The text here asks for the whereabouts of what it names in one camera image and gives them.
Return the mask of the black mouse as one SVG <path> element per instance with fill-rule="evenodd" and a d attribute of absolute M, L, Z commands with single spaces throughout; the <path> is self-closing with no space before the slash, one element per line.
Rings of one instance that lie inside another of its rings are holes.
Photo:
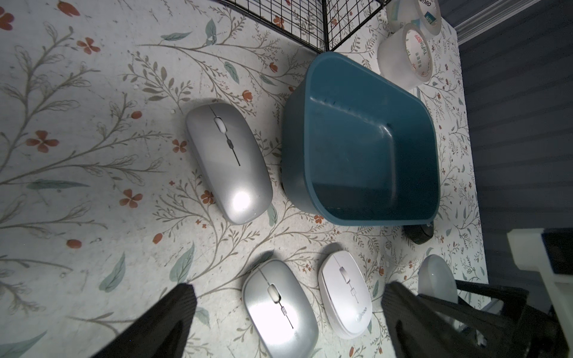
<path fill-rule="evenodd" d="M 405 225 L 404 235 L 413 243 L 422 245 L 434 237 L 434 223 L 424 225 Z"/>

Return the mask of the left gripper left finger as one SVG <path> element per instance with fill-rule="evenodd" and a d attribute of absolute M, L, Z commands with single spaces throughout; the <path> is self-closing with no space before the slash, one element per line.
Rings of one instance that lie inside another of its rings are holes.
<path fill-rule="evenodd" d="M 194 287 L 179 283 L 95 357 L 182 357 L 197 308 Z"/>

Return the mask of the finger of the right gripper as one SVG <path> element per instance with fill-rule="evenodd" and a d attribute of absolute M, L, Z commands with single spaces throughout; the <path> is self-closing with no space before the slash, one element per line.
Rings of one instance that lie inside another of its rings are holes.
<path fill-rule="evenodd" d="M 528 291 L 509 286 L 455 281 L 457 289 L 495 298 L 502 303 L 500 313 L 478 310 L 464 300 L 456 302 L 420 293 L 419 300 L 431 310 L 466 326 L 461 332 L 451 325 L 438 328 L 439 343 L 455 357 L 526 357 L 531 334 L 524 327 Z"/>

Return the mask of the teal storage box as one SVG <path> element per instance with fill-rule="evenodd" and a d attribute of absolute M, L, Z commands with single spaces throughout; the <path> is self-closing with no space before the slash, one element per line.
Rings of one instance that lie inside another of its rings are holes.
<path fill-rule="evenodd" d="M 409 92 L 324 52 L 284 106 L 281 181 L 296 208 L 335 225 L 428 224 L 440 206 L 434 123 Z"/>

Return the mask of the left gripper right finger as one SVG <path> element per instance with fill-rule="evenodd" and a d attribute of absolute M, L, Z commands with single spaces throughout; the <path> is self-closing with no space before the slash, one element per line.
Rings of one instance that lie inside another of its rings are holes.
<path fill-rule="evenodd" d="M 488 356 L 399 282 L 385 286 L 382 309 L 397 357 Z"/>

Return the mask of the silver grey mouse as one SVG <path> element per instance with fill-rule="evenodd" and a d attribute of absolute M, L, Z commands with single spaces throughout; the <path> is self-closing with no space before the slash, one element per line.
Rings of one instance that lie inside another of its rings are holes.
<path fill-rule="evenodd" d="M 203 104 L 186 116 L 192 152 L 214 200 L 235 225 L 267 211 L 273 190 L 267 165 L 243 115 L 230 104 Z"/>

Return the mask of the white rounded mouse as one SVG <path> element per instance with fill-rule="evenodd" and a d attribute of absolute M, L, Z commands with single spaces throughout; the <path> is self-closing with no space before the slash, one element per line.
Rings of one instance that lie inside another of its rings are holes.
<path fill-rule="evenodd" d="M 438 255 L 427 256 L 419 268 L 418 293 L 443 301 L 458 303 L 455 277 L 448 264 Z"/>

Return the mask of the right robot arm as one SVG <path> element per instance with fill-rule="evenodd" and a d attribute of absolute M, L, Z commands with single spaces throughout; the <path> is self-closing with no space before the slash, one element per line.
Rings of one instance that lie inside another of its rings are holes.
<path fill-rule="evenodd" d="M 516 266 L 540 274 L 552 313 L 528 305 L 525 289 L 456 280 L 436 255 L 419 270 L 419 298 L 448 324 L 461 323 L 453 341 L 469 343 L 465 357 L 571 357 L 572 230 L 516 229 L 507 237 Z"/>

